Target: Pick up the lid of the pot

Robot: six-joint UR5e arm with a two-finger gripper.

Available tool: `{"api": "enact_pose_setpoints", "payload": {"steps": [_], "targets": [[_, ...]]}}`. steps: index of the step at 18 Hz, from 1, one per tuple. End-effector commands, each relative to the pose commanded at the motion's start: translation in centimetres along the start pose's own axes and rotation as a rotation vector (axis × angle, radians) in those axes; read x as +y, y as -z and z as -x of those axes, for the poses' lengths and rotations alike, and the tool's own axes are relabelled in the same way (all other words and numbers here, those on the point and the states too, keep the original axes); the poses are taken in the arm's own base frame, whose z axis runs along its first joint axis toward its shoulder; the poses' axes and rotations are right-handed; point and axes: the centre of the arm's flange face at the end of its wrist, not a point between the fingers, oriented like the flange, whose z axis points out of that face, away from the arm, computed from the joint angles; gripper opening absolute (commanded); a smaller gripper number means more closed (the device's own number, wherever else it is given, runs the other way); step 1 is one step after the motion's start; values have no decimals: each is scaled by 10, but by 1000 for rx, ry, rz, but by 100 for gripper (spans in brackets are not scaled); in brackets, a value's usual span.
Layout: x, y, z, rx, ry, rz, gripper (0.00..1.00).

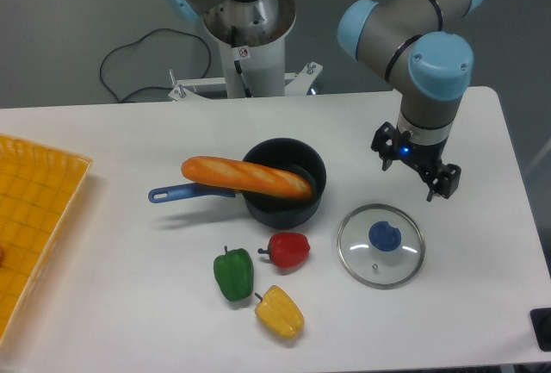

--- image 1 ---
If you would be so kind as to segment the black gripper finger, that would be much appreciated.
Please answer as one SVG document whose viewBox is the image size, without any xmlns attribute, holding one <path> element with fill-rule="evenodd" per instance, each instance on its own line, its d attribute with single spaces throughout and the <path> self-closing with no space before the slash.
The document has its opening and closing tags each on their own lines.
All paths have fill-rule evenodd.
<svg viewBox="0 0 551 373">
<path fill-rule="evenodd" d="M 378 153 L 384 171 L 388 170 L 394 160 L 399 159 L 399 137 L 399 132 L 389 122 L 383 123 L 375 131 L 371 150 Z"/>
<path fill-rule="evenodd" d="M 449 199 L 459 187 L 461 179 L 461 167 L 454 164 L 441 164 L 436 168 L 436 173 L 429 176 L 427 185 L 429 192 L 427 202 L 436 197 Z"/>
</svg>

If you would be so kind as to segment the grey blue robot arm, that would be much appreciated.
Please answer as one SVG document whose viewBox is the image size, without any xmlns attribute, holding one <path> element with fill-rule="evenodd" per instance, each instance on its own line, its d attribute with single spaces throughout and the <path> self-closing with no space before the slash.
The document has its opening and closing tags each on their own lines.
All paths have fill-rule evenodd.
<svg viewBox="0 0 551 373">
<path fill-rule="evenodd" d="M 201 20 L 218 42 L 229 97 L 281 96 L 286 88 L 285 39 L 294 0 L 166 0 L 184 20 Z M 400 161 L 427 184 L 430 196 L 456 191 L 459 166 L 443 148 L 470 84 L 474 54 L 446 26 L 483 0 L 358 0 L 337 27 L 339 46 L 401 96 L 399 118 L 376 132 L 372 149 L 384 167 Z"/>
</svg>

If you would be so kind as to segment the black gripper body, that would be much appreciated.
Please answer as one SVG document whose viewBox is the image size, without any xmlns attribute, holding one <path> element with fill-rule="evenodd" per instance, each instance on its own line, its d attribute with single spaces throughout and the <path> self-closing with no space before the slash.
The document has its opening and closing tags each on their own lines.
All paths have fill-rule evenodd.
<svg viewBox="0 0 551 373">
<path fill-rule="evenodd" d="M 423 129 L 421 127 L 399 127 L 393 131 L 392 161 L 407 165 L 424 182 L 435 182 L 442 177 L 443 148 L 448 139 L 446 127 Z"/>
</svg>

